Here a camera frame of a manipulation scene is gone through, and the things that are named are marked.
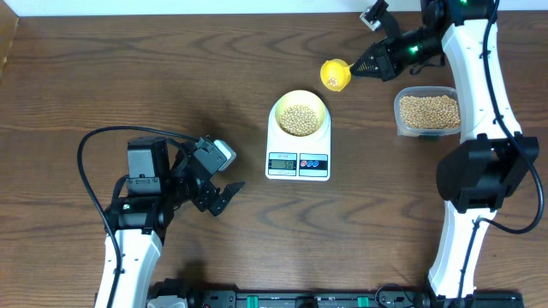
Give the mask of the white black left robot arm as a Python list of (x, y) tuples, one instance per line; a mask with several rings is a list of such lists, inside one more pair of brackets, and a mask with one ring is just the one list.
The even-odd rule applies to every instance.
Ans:
[(220, 189), (211, 178), (235, 157), (220, 139), (182, 144), (165, 137), (141, 137), (128, 142), (128, 175), (116, 183), (105, 211), (113, 234), (105, 241), (95, 306), (147, 305), (152, 273), (176, 208), (192, 202), (201, 212), (220, 215), (244, 184)]

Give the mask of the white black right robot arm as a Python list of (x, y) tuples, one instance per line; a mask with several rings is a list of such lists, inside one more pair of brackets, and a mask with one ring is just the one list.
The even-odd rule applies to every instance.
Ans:
[(470, 307), (477, 300), (474, 271), (495, 215), (526, 175), (538, 176), (539, 142), (523, 135), (509, 105), (497, 52), (496, 0), (421, 3), (423, 24), (403, 33), (388, 5), (378, 0), (363, 14), (385, 37), (352, 65), (355, 77), (388, 81), (433, 56), (453, 74), (461, 118), (459, 146), (437, 167), (444, 225), (419, 307)]

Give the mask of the yellow plastic measuring scoop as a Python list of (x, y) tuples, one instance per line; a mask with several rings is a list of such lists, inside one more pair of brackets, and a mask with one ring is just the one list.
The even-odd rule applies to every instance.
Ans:
[(347, 64), (342, 59), (326, 61), (320, 69), (323, 85), (330, 91), (341, 92), (351, 81), (351, 67), (351, 64)]

